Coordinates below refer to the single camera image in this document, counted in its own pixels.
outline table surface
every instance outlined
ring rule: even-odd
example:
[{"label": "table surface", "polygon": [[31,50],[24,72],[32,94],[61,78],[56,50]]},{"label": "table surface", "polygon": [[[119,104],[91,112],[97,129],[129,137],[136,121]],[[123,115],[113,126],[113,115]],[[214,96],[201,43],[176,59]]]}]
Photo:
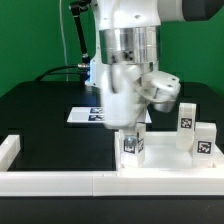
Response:
[{"label": "table surface", "polygon": [[[147,131],[175,131],[180,102],[197,104],[196,121],[216,123],[216,144],[224,152],[224,99],[204,84],[182,83],[177,104],[168,114],[149,106],[153,123]],[[68,124],[73,106],[100,106],[99,94],[79,88],[76,82],[25,82],[0,98],[0,141],[9,134],[19,134],[22,140],[10,171],[115,170],[114,130],[99,124]],[[223,220],[223,199],[1,198],[0,217],[1,223],[18,219],[21,223],[210,223],[214,215]]]}]

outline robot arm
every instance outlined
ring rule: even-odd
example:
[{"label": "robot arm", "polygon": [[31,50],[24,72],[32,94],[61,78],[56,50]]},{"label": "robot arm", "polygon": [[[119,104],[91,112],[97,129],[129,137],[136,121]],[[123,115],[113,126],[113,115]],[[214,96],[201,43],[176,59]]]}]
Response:
[{"label": "robot arm", "polygon": [[[177,77],[158,69],[161,21],[207,19],[223,5],[223,0],[77,2],[80,10],[91,6],[95,17],[96,55],[91,60],[86,85],[101,91],[105,126],[134,134],[136,123],[149,103],[168,112],[180,89]],[[209,10],[211,2],[218,8]]]}]

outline cable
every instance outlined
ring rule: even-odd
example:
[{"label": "cable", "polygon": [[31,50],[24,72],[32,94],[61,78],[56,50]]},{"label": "cable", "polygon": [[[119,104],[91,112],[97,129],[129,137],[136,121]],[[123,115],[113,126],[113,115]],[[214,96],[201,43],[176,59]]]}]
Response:
[{"label": "cable", "polygon": [[59,15],[60,15],[61,37],[62,37],[62,43],[63,43],[63,49],[64,49],[64,60],[65,60],[65,65],[68,65],[67,46],[65,41],[63,13],[62,13],[62,0],[59,1]]},{"label": "cable", "polygon": [[60,71],[60,70],[65,70],[65,69],[70,69],[70,68],[78,68],[78,65],[65,65],[65,66],[60,66],[60,67],[52,68],[52,69],[44,72],[42,75],[38,76],[35,79],[35,81],[41,81],[45,76],[47,76],[49,74],[53,74],[53,72]]}]

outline white tray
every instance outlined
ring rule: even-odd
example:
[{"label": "white tray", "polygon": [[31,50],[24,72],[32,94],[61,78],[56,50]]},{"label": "white tray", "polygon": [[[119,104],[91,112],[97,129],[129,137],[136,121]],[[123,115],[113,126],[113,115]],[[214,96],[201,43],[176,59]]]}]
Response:
[{"label": "white tray", "polygon": [[[146,145],[152,146],[151,148],[155,146],[154,149],[161,151],[160,155],[162,152],[175,154],[175,137],[174,132],[147,133]],[[7,144],[8,152],[10,149],[18,152],[18,137],[12,137]],[[2,148],[5,148],[4,143],[0,146],[0,152]],[[155,162],[156,154],[152,155],[150,150],[147,151],[144,166],[137,169],[122,168],[118,165],[118,170],[114,172],[2,170],[0,196],[224,195],[224,158],[218,148],[213,168],[203,169],[190,168],[191,158],[187,153],[177,154],[176,159],[172,157],[171,160],[162,153],[163,158],[159,157]]]}]

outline black cable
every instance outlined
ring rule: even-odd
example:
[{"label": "black cable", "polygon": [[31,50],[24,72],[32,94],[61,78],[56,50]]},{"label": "black cable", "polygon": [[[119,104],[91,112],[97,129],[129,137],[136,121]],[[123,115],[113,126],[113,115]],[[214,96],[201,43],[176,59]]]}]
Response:
[{"label": "black cable", "polygon": [[41,81],[45,76],[51,74],[52,72],[60,71],[60,70],[65,70],[65,69],[70,69],[70,68],[78,68],[78,65],[65,65],[65,66],[60,66],[56,68],[52,68],[46,72],[44,72],[42,75],[38,76],[35,81]]}]

